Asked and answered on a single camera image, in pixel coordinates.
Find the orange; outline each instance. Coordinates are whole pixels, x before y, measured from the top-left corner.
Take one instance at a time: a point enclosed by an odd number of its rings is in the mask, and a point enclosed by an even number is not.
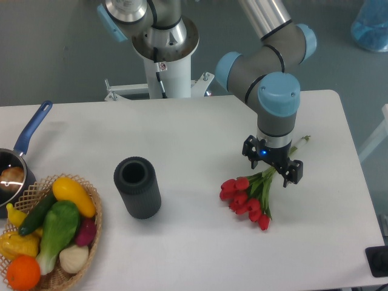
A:
[[[41,269],[32,256],[22,255],[13,260],[7,270],[9,285],[15,290],[34,288],[41,279]]]

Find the yellow squash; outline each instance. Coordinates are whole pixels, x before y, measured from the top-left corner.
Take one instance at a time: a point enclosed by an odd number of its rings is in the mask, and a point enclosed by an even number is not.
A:
[[[25,220],[25,217],[27,216],[27,214],[25,214],[24,212],[21,212],[18,209],[15,209],[14,206],[12,205],[12,203],[8,203],[6,205],[6,208],[7,208],[7,212],[8,212],[8,220],[14,226],[20,227],[20,225],[22,224],[23,220]],[[42,237],[42,235],[43,235],[42,227],[36,229],[34,231],[34,233],[37,234],[39,237]]]
[[[68,177],[59,177],[53,183],[53,193],[58,201],[69,200],[74,203],[80,214],[92,218],[96,215],[96,207],[83,186]]]
[[[39,252],[39,238],[34,235],[20,236],[17,231],[6,232],[0,236],[0,253],[11,261],[18,256],[34,258]]]

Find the blue joint cap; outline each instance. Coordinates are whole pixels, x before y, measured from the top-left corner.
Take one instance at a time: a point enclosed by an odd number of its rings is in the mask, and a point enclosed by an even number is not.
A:
[[[123,42],[128,38],[121,32],[118,26],[113,22],[109,14],[106,12],[102,4],[97,6],[97,13],[104,25],[105,29],[109,32],[110,36],[117,42]]]
[[[216,80],[225,90],[228,90],[228,77],[230,70],[239,56],[241,56],[241,54],[237,52],[227,53],[219,60],[216,66]]]
[[[278,117],[288,117],[298,111],[301,86],[293,75],[275,72],[261,80],[257,95],[267,112]]]
[[[315,33],[307,25],[297,24],[296,26],[302,30],[304,38],[306,39],[306,53],[304,54],[304,59],[302,61],[304,62],[316,50],[316,36]]]

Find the metal pot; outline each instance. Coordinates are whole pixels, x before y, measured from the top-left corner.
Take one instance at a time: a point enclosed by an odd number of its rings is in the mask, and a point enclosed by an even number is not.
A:
[[[27,167],[23,155],[27,153],[32,134],[52,108],[51,101],[44,101],[24,127],[13,150],[0,149],[0,218],[7,217],[8,203],[14,204],[36,179]]]

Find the blue bottle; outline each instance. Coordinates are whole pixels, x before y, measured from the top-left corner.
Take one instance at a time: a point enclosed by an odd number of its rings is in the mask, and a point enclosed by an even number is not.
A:
[[[360,47],[388,52],[388,0],[366,0],[351,32]]]

